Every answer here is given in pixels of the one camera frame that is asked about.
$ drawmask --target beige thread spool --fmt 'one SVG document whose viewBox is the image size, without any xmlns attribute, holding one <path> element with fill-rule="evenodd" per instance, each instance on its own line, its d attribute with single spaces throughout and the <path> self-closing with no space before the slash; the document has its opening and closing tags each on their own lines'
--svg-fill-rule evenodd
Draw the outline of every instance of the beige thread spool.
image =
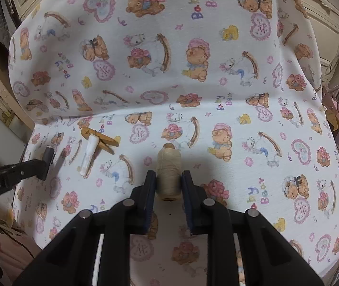
<svg viewBox="0 0 339 286">
<path fill-rule="evenodd" d="M 171 143 L 158 153 L 156 192 L 164 201 L 175 201 L 181 195 L 181 154 Z"/>
</svg>

